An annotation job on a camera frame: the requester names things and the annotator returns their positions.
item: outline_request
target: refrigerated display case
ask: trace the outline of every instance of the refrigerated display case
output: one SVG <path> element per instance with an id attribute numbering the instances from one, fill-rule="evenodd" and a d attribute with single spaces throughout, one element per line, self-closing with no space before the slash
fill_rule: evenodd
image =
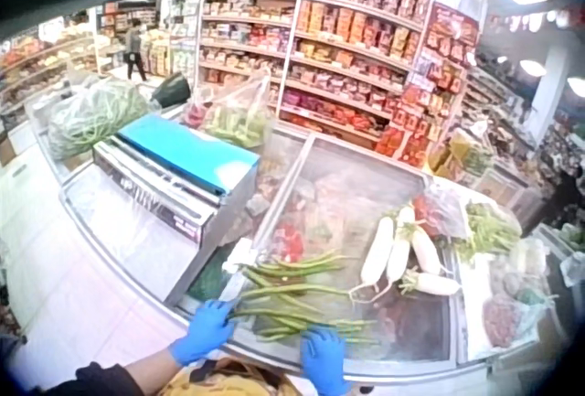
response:
<path id="1" fill-rule="evenodd" d="M 156 297 L 174 281 L 166 277 L 173 271 L 173 263 L 181 263 L 179 256 L 170 254 L 188 257 L 194 249 L 191 241 L 124 193 L 94 164 L 68 180 L 61 199 L 112 269 L 161 313 L 186 326 L 188 316 L 202 301 L 230 299 L 246 287 L 239 263 L 266 261 L 275 252 L 291 251 L 286 242 L 291 230 L 300 235 L 307 257 L 324 251 L 320 238 L 326 230 L 330 235 L 327 245 L 335 245 L 355 259 L 349 260 L 341 275 L 326 275 L 320 282 L 345 289 L 355 286 L 379 215 L 408 202 L 428 184 L 428 177 L 412 167 L 292 125 L 277 125 L 259 153 L 257 202 L 241 212 L 205 267 L 193 273 L 194 282 L 176 303 L 162 303 Z M 441 261 L 456 272 L 449 254 L 441 254 Z M 462 341 L 453 299 L 390 292 L 376 306 L 355 308 L 343 300 L 314 304 L 328 317 L 373 320 L 365 334 L 381 341 L 375 347 L 348 349 L 348 379 L 408 382 L 461 372 L 457 344 Z M 263 324 L 261 318 L 240 320 L 228 351 L 298 372 L 298 341 L 263 342 L 254 334 Z"/>

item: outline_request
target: white radish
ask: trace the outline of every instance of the white radish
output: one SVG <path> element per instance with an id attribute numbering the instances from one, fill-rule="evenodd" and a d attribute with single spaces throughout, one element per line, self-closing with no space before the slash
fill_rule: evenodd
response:
<path id="1" fill-rule="evenodd" d="M 367 303 L 375 302 L 379 297 L 387 293 L 392 287 L 392 284 L 399 280 L 406 271 L 410 254 L 410 227 L 414 220 L 414 209 L 411 206 L 404 207 L 400 210 L 397 218 L 398 226 L 396 236 L 394 237 L 394 245 L 392 246 L 392 252 L 386 265 L 388 286 L 374 298 L 368 300 Z"/>
<path id="2" fill-rule="evenodd" d="M 420 268 L 429 274 L 439 275 L 442 265 L 437 253 L 437 247 L 425 230 L 417 227 L 412 233 L 412 248 L 417 255 Z"/>
<path id="3" fill-rule="evenodd" d="M 461 285 L 447 277 L 407 270 L 402 278 L 400 289 L 403 294 L 416 289 L 433 295 L 453 295 L 461 289 Z"/>
<path id="4" fill-rule="evenodd" d="M 376 236 L 369 247 L 366 260 L 360 274 L 361 284 L 349 290 L 349 295 L 355 291 L 368 286 L 373 286 L 378 292 L 378 280 L 384 272 L 384 267 L 390 257 L 392 244 L 394 242 L 394 221 L 392 218 L 384 217 L 378 223 Z"/>

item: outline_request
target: hand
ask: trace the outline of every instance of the hand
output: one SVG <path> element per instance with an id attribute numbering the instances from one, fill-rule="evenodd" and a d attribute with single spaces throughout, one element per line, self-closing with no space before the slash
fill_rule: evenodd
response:
<path id="1" fill-rule="evenodd" d="M 303 333 L 303 375 L 319 396 L 341 396 L 349 392 L 349 384 L 344 381 L 345 353 L 346 343 L 333 330 L 316 327 Z"/>
<path id="2" fill-rule="evenodd" d="M 234 333 L 234 323 L 226 322 L 233 306 L 233 302 L 207 300 L 199 307 L 187 334 L 169 346 L 175 361 L 185 367 L 226 344 Z"/>

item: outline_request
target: plastic wrap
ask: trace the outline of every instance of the plastic wrap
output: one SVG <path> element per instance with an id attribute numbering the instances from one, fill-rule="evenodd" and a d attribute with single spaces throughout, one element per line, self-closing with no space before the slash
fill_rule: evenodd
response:
<path id="1" fill-rule="evenodd" d="M 49 116 L 48 145 L 56 159 L 88 151 L 127 123 L 160 109 L 126 80 L 108 78 L 57 103 Z"/>
<path id="2" fill-rule="evenodd" d="M 224 87 L 213 98 L 201 131 L 245 148 L 264 144 L 272 130 L 271 74 L 258 70 L 244 83 Z"/>

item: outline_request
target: tile floor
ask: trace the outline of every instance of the tile floor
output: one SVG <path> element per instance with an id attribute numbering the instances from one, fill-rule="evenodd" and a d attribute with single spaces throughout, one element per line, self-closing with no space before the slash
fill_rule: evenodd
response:
<path id="1" fill-rule="evenodd" d="M 81 237 L 58 200 L 58 185 L 35 145 L 0 169 L 0 236 L 9 247 L 10 301 L 28 343 L 9 367 L 25 388 L 49 388 L 96 360 L 127 364 L 183 330 L 126 286 Z M 306 380 L 303 395 L 314 394 Z M 441 383 L 388 388 L 382 394 L 513 394 L 488 385 L 485 372 Z"/>

